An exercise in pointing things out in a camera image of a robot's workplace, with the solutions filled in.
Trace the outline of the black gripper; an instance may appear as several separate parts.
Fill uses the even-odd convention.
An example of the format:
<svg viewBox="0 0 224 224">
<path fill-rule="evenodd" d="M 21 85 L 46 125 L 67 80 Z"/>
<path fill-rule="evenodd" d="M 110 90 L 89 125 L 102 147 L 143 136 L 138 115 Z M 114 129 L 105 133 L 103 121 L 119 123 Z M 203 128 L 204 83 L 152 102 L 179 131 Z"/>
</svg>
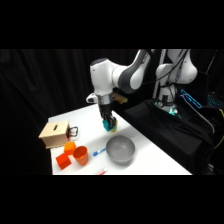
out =
<svg viewBox="0 0 224 224">
<path fill-rule="evenodd" d="M 117 127 L 117 120 L 112 115 L 112 105 L 111 104 L 100 105 L 99 106 L 99 111 L 100 111 L 101 117 L 103 119 L 102 123 L 103 123 L 103 126 L 104 126 L 105 130 L 108 131 L 108 122 L 111 122 L 111 121 L 113 121 L 112 122 L 113 125 L 112 125 L 111 130 L 115 130 L 116 127 Z"/>
</svg>

